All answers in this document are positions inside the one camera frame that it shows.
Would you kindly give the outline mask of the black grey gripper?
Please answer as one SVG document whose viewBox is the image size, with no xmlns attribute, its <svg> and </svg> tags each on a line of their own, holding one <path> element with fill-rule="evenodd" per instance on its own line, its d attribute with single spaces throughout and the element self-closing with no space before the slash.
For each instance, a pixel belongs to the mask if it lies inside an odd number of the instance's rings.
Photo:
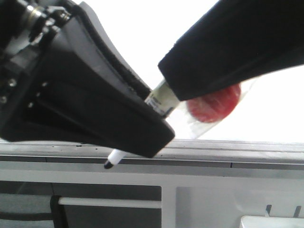
<svg viewBox="0 0 304 228">
<path fill-rule="evenodd" d="M 0 3 L 0 97 L 34 81 L 52 99 L 82 96 L 82 8 L 70 0 Z"/>
</svg>

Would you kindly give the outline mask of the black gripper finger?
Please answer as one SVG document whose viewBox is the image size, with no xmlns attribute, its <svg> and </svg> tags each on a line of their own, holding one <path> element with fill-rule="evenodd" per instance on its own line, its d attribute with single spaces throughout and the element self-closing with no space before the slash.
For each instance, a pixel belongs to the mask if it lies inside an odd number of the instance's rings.
<svg viewBox="0 0 304 228">
<path fill-rule="evenodd" d="M 220 0 L 158 67 L 184 101 L 303 63 L 303 1 Z"/>
<path fill-rule="evenodd" d="M 85 2 L 80 14 L 80 99 L 52 99 L 35 82 L 0 99 L 0 136 L 9 142 L 62 141 L 95 144 L 147 158 L 174 131 L 145 103 L 150 88 L 119 54 L 97 14 Z"/>
</svg>

